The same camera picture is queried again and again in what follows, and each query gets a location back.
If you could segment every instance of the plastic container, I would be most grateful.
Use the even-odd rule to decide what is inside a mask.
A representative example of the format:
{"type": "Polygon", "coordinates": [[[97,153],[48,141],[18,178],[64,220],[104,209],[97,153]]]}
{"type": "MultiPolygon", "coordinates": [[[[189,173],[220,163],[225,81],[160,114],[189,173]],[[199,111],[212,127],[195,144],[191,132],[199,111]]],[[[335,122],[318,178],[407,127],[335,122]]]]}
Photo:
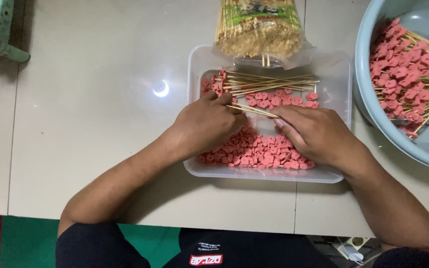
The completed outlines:
{"type": "Polygon", "coordinates": [[[356,81],[354,96],[365,117],[398,149],[414,160],[429,166],[429,127],[411,141],[393,125],[380,107],[372,87],[369,68],[370,40],[375,26],[385,18],[400,17],[400,24],[429,39],[429,0],[373,0],[368,6],[358,30],[355,50],[356,81]]]}
{"type": "MultiPolygon", "coordinates": [[[[194,48],[188,61],[188,92],[187,103],[200,98],[201,78],[218,73],[231,63],[212,54],[211,45],[201,45],[194,48]]],[[[265,71],[265,74],[278,73],[278,70],[255,69],[265,71]]],[[[315,91],[319,95],[320,107],[337,111],[345,124],[350,128],[352,108],[352,70],[349,57],[343,52],[313,53],[309,65],[287,70],[285,76],[312,73],[320,80],[315,91]]],[[[239,103],[246,103],[244,98],[238,98],[239,103]]],[[[265,116],[248,114],[253,126],[262,135],[277,135],[274,122],[265,116]]],[[[196,158],[184,162],[187,171],[198,177],[245,178],[262,180],[281,180],[298,182],[336,183],[343,179],[342,174],[331,167],[316,165],[312,169],[294,170],[285,168],[253,168],[253,167],[209,167],[196,161],[196,158]]]]}

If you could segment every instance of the plastic bag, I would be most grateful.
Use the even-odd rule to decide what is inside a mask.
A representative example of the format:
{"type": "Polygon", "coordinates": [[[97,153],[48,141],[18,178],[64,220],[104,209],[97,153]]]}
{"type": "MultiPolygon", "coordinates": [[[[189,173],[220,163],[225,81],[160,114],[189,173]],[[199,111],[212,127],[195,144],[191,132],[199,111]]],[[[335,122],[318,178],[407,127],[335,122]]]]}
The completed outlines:
{"type": "Polygon", "coordinates": [[[221,0],[214,44],[235,64],[284,69],[309,64],[313,48],[294,0],[221,0]]]}

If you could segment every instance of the logo patch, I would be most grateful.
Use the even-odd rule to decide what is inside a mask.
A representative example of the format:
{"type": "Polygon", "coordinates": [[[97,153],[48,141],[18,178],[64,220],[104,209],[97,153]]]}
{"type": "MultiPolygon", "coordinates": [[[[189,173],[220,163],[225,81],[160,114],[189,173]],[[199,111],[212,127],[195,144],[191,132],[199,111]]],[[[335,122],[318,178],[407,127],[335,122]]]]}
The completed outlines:
{"type": "Polygon", "coordinates": [[[190,257],[190,265],[201,266],[201,265],[215,265],[223,263],[223,254],[220,255],[203,255],[190,257]]]}

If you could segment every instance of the forearm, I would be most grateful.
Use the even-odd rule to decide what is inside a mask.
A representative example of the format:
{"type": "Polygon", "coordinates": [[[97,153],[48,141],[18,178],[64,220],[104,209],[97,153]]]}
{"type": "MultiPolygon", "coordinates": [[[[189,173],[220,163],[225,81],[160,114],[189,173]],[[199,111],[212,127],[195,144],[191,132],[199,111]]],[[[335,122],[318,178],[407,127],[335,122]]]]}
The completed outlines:
{"type": "Polygon", "coordinates": [[[162,137],[109,169],[67,203],[59,234],[74,223],[95,224],[114,220],[119,208],[136,189],[178,161],[162,137]]]}
{"type": "Polygon", "coordinates": [[[345,173],[375,236],[397,247],[429,247],[429,213],[364,148],[360,168],[345,173]]]}

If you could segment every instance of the table surface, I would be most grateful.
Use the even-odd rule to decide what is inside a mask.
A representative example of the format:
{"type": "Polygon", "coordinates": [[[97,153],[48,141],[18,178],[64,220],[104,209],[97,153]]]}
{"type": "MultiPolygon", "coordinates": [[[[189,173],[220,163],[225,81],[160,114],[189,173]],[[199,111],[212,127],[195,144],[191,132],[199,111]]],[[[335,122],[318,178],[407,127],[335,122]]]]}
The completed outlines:
{"type": "MultiPolygon", "coordinates": [[[[0,75],[0,214],[57,219],[76,192],[173,123],[186,103],[188,54],[212,43],[219,3],[26,1],[32,58],[19,66],[17,84],[0,75]],[[170,88],[165,97],[154,94],[161,80],[170,88]]],[[[369,0],[295,2],[314,46],[353,57],[369,0]]],[[[396,149],[356,107],[352,120],[355,135],[429,210],[429,168],[396,149]]],[[[345,181],[198,178],[182,164],[138,191],[125,221],[373,236],[345,181]]]]}

